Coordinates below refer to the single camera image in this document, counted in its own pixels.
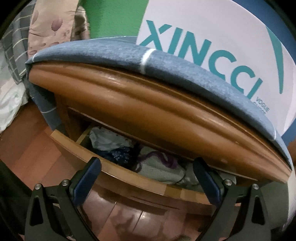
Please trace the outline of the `grey plaid bedding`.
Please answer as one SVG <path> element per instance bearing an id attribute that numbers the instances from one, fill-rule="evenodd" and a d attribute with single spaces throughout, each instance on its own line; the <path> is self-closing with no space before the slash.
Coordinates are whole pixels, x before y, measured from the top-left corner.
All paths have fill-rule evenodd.
<path id="1" fill-rule="evenodd" d="M 1 39 L 9 72 L 16 84 L 20 84 L 26 74 L 29 27 L 35 4 L 30 1 L 16 15 Z"/>

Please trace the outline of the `blue checked cloth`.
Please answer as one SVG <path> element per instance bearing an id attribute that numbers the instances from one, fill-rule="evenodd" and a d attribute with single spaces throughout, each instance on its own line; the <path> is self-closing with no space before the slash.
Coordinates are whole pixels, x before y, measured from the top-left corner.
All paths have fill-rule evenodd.
<path id="1" fill-rule="evenodd" d="M 42 61 L 117 67 L 200 95 L 249 123 L 292 167 L 292 158 L 280 134 L 251 100 L 218 76 L 187 60 L 132 42 L 90 39 L 64 42 L 37 52 L 26 61 L 26 73 L 29 74 L 33 65 Z"/>

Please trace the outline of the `white patterned sheet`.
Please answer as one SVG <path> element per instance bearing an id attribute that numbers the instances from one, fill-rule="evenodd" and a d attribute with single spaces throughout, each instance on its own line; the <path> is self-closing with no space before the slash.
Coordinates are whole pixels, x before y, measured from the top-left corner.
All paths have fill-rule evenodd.
<path id="1" fill-rule="evenodd" d="M 1 133 L 13 122 L 20 107 L 28 102 L 23 83 L 16 84 L 1 45 Z"/>

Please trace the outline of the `white XINCCI shoe box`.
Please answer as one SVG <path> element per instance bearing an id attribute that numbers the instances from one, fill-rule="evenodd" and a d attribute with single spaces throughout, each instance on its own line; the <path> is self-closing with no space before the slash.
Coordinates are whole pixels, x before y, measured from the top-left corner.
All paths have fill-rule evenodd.
<path id="1" fill-rule="evenodd" d="M 137 44 L 217 75 L 280 134 L 295 120 L 295 39 L 265 1 L 149 1 Z"/>

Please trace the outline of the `pink floral curtain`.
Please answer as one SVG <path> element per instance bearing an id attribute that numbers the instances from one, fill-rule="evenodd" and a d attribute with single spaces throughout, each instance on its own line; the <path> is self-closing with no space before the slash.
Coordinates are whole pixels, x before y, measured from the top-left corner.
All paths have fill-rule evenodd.
<path id="1" fill-rule="evenodd" d="M 90 39 L 90 28 L 82 1 L 37 0 L 28 34 L 28 57 L 64 42 Z"/>

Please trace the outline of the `wooden nightstand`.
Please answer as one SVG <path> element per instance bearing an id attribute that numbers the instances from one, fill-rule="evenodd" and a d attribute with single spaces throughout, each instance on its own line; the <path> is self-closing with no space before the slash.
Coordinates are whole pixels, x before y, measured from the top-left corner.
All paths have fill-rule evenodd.
<path id="1" fill-rule="evenodd" d="M 292 168 L 249 123 L 207 99 L 146 78 L 101 66 L 41 62 L 29 81 L 53 92 L 71 137 L 69 114 L 79 113 L 155 149 L 187 159 L 203 157 L 217 169 L 258 181 L 288 181 Z"/>

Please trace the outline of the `navy floral underwear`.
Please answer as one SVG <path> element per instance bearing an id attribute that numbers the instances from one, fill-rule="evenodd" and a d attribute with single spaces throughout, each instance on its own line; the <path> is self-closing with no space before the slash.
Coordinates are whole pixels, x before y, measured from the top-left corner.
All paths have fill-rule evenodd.
<path id="1" fill-rule="evenodd" d="M 139 153 L 139 147 L 121 147 L 110 151 L 97 151 L 99 156 L 130 171 L 136 169 Z"/>

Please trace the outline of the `grey white underwear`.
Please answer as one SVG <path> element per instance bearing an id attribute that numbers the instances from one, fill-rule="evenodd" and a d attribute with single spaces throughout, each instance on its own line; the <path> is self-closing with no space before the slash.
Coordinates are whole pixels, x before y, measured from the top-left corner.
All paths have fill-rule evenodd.
<path id="1" fill-rule="evenodd" d="M 141 149 L 138 159 L 136 173 L 165 184 L 202 191 L 194 174 L 192 163 L 149 147 Z"/>

